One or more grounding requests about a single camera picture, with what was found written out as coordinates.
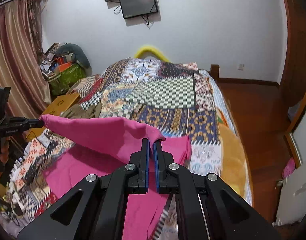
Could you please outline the pink pants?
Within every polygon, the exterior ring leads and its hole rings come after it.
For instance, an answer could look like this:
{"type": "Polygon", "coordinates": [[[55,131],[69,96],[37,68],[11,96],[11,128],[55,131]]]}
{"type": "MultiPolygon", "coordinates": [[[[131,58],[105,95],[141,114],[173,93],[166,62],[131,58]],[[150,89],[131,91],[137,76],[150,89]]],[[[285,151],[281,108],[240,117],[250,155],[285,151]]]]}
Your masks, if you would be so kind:
{"type": "MultiPolygon", "coordinates": [[[[44,171],[57,198],[89,174],[105,176],[127,164],[131,154],[140,151],[144,138],[150,144],[160,139],[162,149],[173,155],[175,163],[184,164],[192,154],[188,136],[165,138],[155,127],[122,117],[67,119],[43,115],[41,120],[50,131],[74,142],[44,171]]],[[[166,195],[156,192],[154,168],[150,167],[148,193],[128,198],[123,239],[150,239],[166,201],[166,195]]]]}

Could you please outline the yellow cardboard box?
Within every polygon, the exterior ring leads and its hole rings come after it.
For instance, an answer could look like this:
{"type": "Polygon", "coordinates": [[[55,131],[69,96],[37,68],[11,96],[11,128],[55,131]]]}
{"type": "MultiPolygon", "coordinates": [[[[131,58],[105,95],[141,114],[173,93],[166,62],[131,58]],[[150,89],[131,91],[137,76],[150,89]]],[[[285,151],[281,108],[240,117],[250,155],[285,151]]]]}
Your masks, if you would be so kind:
{"type": "MultiPolygon", "coordinates": [[[[79,93],[61,95],[55,98],[52,103],[46,108],[42,115],[50,114],[55,116],[60,116],[60,114],[70,108],[72,105],[78,102],[80,98],[79,93]]],[[[45,127],[42,128],[33,128],[28,131],[28,134],[25,138],[27,142],[31,141],[33,138],[39,137],[45,127]]]]}

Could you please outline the olive green pants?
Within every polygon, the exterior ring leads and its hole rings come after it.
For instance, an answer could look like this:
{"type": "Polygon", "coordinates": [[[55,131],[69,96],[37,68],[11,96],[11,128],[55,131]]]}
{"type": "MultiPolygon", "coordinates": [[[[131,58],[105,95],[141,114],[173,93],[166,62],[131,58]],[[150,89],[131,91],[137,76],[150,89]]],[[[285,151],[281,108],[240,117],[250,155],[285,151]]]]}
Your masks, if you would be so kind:
{"type": "Polygon", "coordinates": [[[68,119],[91,119],[98,118],[102,110],[102,103],[96,106],[91,105],[87,110],[84,110],[80,105],[75,104],[63,111],[60,116],[68,119]]]}

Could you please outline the striped brown curtain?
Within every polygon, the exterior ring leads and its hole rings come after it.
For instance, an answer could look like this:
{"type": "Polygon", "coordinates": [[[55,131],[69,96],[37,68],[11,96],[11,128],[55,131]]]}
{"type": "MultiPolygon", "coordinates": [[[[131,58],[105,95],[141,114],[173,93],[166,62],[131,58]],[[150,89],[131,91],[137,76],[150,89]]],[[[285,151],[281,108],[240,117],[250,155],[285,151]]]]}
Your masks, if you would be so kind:
{"type": "Polygon", "coordinates": [[[10,87],[7,113],[38,118],[51,103],[40,64],[44,56],[42,0],[13,0],[0,6],[0,87],[10,87]]]}

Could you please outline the patchwork patterned bedspread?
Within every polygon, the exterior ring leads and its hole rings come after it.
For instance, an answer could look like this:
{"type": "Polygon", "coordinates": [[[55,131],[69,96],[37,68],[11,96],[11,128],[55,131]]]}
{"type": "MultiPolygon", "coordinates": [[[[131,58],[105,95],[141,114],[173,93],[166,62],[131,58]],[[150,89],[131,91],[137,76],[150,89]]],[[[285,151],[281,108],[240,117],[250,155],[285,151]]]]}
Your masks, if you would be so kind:
{"type": "MultiPolygon", "coordinates": [[[[84,110],[102,103],[99,118],[122,117],[147,124],[165,138],[188,136],[192,154],[181,165],[195,174],[219,175],[252,203],[242,142],[224,96],[207,71],[196,63],[127,58],[93,76],[92,81],[88,95],[77,103],[84,110]]],[[[28,143],[24,160],[10,180],[12,197],[28,222],[59,200],[44,171],[74,146],[71,140],[45,128],[28,143]]]]}

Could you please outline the clutter pile with green box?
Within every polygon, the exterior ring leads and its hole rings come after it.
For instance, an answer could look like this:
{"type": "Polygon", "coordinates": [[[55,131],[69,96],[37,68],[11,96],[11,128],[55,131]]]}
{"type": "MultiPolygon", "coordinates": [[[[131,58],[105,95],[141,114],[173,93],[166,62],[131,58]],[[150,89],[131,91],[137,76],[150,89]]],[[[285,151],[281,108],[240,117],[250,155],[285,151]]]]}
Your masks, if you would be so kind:
{"type": "Polygon", "coordinates": [[[52,96],[63,95],[93,70],[82,48],[73,43],[53,43],[44,53],[40,68],[52,96]]]}

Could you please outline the yellow plush pillow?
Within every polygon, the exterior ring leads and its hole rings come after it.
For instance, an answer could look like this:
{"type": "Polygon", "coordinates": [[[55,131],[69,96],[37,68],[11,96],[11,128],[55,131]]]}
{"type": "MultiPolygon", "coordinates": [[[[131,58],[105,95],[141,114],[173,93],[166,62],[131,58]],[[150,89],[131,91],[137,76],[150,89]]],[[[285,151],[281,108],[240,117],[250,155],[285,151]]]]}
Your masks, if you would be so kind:
{"type": "Polygon", "coordinates": [[[150,45],[141,46],[135,53],[134,58],[143,59],[144,56],[148,55],[164,62],[170,62],[170,60],[159,49],[150,45]]]}

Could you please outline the wooden bed post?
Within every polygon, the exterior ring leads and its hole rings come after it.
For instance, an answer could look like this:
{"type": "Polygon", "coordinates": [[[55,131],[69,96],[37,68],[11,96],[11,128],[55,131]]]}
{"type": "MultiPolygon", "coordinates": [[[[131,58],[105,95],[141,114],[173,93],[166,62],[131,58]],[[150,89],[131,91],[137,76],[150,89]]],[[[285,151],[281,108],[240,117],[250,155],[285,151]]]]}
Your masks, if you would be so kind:
{"type": "Polygon", "coordinates": [[[215,81],[218,81],[218,79],[219,79],[219,72],[220,72],[220,66],[218,64],[211,64],[210,65],[209,73],[215,81]]]}

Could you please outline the small black wall monitor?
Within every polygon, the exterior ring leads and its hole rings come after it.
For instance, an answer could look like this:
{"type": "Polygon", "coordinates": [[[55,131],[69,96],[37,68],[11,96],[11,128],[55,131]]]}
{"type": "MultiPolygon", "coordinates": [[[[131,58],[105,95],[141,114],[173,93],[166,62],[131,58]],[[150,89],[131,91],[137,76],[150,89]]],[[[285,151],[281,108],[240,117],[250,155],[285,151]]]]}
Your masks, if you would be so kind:
{"type": "Polygon", "coordinates": [[[124,19],[158,12],[156,0],[120,0],[120,5],[124,19]]]}

